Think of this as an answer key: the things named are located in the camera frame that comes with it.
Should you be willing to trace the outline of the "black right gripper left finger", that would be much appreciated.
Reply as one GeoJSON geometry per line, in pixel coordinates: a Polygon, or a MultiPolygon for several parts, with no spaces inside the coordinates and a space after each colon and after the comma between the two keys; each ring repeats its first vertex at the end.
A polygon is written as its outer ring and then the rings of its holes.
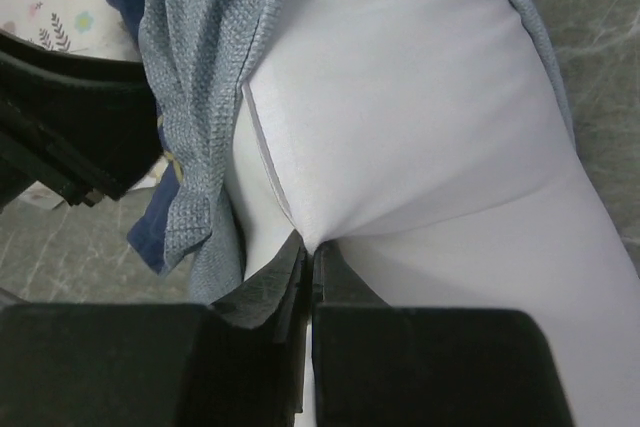
{"type": "Polygon", "coordinates": [[[302,409],[302,241],[211,305],[1,311],[5,426],[290,426],[302,409]]]}

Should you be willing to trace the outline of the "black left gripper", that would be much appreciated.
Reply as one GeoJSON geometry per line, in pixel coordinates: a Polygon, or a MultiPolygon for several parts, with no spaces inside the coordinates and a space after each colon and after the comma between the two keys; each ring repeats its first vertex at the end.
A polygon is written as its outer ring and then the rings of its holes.
{"type": "Polygon", "coordinates": [[[118,200],[162,153],[139,62],[1,35],[1,203],[40,182],[70,205],[118,200]]]}

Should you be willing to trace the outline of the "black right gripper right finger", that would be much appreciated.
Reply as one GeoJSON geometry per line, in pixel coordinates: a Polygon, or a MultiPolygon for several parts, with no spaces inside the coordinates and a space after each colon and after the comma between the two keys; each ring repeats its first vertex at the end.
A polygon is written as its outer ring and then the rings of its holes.
{"type": "Polygon", "coordinates": [[[313,264],[320,426],[569,426],[541,329],[517,310],[392,307],[335,243],[313,264]]]}

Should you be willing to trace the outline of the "blue pillowcase with gold print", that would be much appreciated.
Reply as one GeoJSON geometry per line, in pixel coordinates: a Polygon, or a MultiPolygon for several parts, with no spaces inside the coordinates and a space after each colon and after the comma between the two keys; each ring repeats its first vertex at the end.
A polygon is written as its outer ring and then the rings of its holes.
{"type": "Polygon", "coordinates": [[[133,247],[165,275],[194,259],[190,296],[237,288],[244,261],[223,177],[242,84],[257,66],[284,0],[106,0],[134,32],[155,97],[162,145],[177,160],[163,179],[162,230],[134,228],[133,247]]]}

